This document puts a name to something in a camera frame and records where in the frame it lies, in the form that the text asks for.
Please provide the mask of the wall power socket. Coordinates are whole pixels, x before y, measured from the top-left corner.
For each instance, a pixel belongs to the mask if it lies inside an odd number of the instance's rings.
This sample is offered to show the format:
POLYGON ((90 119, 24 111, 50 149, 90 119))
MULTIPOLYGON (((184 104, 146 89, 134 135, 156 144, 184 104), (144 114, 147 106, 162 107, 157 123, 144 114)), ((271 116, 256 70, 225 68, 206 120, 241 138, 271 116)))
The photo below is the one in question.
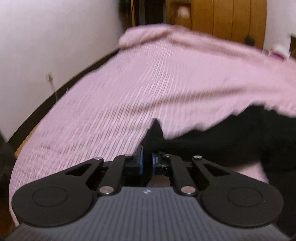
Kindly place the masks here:
POLYGON ((46 81, 48 83, 52 83, 53 82, 53 76, 52 76, 52 73, 51 72, 49 72, 49 73, 46 74, 46 81))

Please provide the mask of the white pink appliance on shelf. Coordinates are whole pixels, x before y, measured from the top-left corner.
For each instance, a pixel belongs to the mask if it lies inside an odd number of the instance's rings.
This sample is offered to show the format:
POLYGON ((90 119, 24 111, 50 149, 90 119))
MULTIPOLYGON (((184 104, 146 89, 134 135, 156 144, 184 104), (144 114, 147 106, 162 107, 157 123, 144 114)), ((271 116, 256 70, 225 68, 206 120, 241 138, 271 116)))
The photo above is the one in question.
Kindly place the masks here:
POLYGON ((180 6, 177 11, 178 18, 189 19, 190 18, 190 7, 189 6, 180 6))

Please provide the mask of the white plush item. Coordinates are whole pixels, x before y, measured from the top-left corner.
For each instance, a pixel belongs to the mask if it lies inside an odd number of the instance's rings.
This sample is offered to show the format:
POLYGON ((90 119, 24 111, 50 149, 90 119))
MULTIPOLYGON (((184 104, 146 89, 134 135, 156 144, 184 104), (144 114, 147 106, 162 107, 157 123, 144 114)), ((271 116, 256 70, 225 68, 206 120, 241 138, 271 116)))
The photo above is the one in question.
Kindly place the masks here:
POLYGON ((273 45, 269 51, 270 54, 281 56, 281 58, 288 58, 290 56, 290 52, 283 45, 273 45))

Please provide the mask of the pink checkered bed duvet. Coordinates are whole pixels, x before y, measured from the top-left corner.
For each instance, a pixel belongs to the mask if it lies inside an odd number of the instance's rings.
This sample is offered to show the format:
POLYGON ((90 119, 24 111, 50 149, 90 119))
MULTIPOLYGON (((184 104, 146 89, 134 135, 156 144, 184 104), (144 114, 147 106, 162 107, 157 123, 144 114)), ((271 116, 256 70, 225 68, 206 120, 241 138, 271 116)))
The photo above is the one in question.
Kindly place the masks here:
POLYGON ((90 158, 134 153, 154 120, 171 139, 251 105, 295 118, 293 59, 170 25, 131 28, 118 47, 39 123, 17 158, 10 196, 90 158))

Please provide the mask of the wooden wardrobe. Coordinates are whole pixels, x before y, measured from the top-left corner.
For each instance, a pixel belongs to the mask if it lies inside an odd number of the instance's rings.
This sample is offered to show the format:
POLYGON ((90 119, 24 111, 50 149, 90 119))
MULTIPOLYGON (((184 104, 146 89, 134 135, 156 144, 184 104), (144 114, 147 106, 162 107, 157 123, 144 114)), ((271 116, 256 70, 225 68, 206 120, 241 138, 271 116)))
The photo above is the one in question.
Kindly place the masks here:
POLYGON ((166 23, 245 44, 246 36, 263 49, 267 2, 264 0, 166 1, 166 23), (190 18, 178 18, 180 6, 190 7, 190 18))

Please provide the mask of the black knit cardigan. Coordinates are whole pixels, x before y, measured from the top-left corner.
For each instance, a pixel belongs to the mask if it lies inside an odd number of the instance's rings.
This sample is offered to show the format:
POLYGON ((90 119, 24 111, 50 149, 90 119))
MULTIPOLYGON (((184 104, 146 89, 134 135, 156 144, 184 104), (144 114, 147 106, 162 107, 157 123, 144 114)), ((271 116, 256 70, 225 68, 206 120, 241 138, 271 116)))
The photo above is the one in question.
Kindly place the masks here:
POLYGON ((251 105, 206 131, 191 130, 171 139, 164 138, 159 121, 154 120, 141 144, 153 153, 182 159, 200 155, 224 167, 259 161, 269 183, 283 195, 277 225, 287 235, 295 235, 295 118, 251 105))

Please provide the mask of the small black bag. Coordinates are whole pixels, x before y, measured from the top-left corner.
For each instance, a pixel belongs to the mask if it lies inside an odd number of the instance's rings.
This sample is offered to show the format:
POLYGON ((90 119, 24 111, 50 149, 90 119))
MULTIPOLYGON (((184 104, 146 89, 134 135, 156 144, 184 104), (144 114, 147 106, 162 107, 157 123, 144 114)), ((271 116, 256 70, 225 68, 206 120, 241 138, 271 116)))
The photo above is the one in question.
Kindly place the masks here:
POLYGON ((253 39, 250 36, 246 36, 246 38, 245 38, 245 44, 246 45, 254 47, 255 46, 255 43, 256 43, 255 42, 255 39, 253 39))

